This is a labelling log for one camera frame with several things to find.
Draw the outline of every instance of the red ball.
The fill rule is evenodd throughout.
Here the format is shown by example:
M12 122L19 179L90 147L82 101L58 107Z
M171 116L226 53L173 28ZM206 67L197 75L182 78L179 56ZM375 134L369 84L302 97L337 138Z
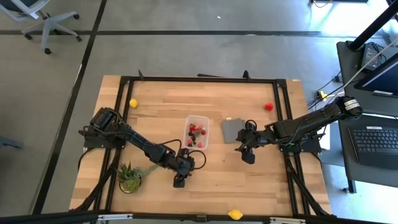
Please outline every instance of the red ball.
M274 105L272 103L267 103L266 104L266 110L271 111L272 109L274 109Z

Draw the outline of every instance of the potted plant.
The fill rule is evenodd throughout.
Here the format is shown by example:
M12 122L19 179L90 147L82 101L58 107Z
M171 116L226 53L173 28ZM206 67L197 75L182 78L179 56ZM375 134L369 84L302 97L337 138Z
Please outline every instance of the potted plant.
M147 170L141 170L139 167L131 168L131 163L127 166L125 163L120 165L118 170L119 188L126 194L136 192L142 183L142 178L156 169L158 165L151 166Z

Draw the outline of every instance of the wooden tabletop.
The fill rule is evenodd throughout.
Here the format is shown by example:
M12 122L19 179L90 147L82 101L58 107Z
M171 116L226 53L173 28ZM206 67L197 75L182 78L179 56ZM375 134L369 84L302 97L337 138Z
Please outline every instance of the wooden tabletop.
M114 106L119 80L120 76L104 76L95 112L100 107ZM301 81L287 80L287 85L293 117L308 113ZM279 95L286 118L281 90ZM182 189L173 188L175 173L163 168L149 174L136 193L124 194L115 186L112 211L226 215L237 208L244 215L292 214L284 160L278 146L255 149L256 163L249 165L234 151L239 143L224 144L221 131L226 118L253 119L259 127L277 121L276 110L264 109L265 103L275 103L271 84L136 81L132 97L139 106L129 109L127 123L152 142L182 139L188 115L207 116L210 119L209 146L204 151L207 163L192 172ZM178 143L169 146L178 149ZM79 206L93 190L103 156L104 149L95 149L82 160L70 208ZM198 166L202 164L200 154L192 156ZM301 154L301 158L307 188L323 209L330 212L319 161L311 154ZM129 143L122 151L121 162L131 162L133 167L143 169L152 165L141 150ZM108 186L103 191L101 208L107 192ZM302 212L297 186L296 194Z

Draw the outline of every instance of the yellow object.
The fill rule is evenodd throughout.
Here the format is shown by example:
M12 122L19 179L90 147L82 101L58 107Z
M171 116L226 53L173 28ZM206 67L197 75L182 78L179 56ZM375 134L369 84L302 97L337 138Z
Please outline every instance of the yellow object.
M328 95L325 94L323 91L320 91L320 94L321 94L321 99L322 99L323 101L326 101L326 97L328 97Z
M238 209L232 209L231 211L228 212L228 215L233 220L240 220L243 216L242 212L239 211Z
M130 100L130 106L131 106L132 108L136 108L137 105L138 105L138 101L137 101L136 99L134 99L134 98L131 98L131 100Z

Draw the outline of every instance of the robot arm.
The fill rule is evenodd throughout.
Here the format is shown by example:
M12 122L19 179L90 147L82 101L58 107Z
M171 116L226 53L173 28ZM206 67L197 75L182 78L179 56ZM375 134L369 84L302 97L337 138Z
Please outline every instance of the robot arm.
M149 160L163 168L177 172L174 177L174 187L184 187L185 179L194 170L195 161L188 155L188 149L178 153L164 144L156 144L141 136L130 125L122 121L121 116L111 108L101 108L85 126L80 134L86 136L100 136L107 141L124 139L144 151Z
M263 131L257 131L255 122L249 120L245 124L245 129L238 133L236 140L242 142L242 145L235 150L242 153L243 161L253 164L255 160L253 148L268 144L282 146L297 144L308 134L318 131L325 125L340 119L358 118L361 115L362 108L354 98L341 96L324 108L299 118L268 124Z

